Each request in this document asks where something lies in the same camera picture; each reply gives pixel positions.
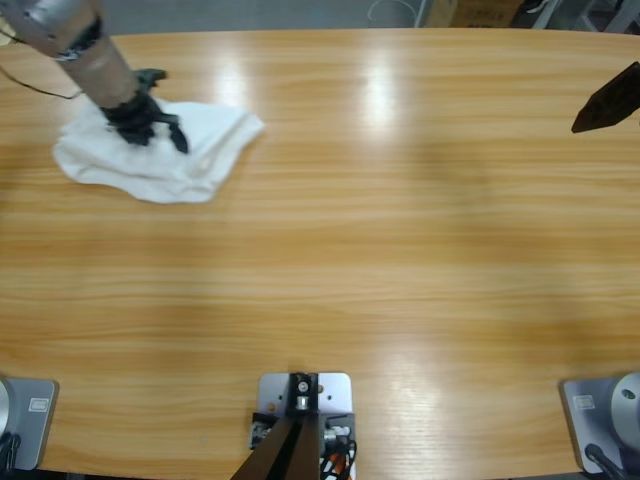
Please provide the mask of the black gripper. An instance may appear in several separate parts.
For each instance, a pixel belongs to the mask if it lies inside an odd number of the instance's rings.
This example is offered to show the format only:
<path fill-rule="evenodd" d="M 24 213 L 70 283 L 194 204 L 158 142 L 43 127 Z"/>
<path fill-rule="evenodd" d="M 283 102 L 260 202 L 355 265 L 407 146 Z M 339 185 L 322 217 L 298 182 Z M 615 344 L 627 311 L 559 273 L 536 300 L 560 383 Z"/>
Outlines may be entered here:
<path fill-rule="evenodd" d="M 164 113 L 148 92 L 137 92 L 132 100 L 116 108 L 101 108 L 108 123 L 129 144 L 148 146 L 155 136 L 153 125 L 164 123 L 169 127 L 175 148 L 189 153 L 188 140 L 179 125 L 179 118 Z"/>

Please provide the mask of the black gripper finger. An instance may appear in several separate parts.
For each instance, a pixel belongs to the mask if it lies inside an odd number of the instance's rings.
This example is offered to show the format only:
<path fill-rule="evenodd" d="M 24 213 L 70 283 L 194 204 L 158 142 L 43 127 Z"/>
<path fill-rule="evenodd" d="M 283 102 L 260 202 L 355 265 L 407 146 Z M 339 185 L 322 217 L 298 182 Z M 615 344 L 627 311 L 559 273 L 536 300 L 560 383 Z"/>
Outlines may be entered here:
<path fill-rule="evenodd" d="M 639 62 L 635 61 L 594 92 L 578 112 L 571 132 L 617 125 L 639 109 Z"/>

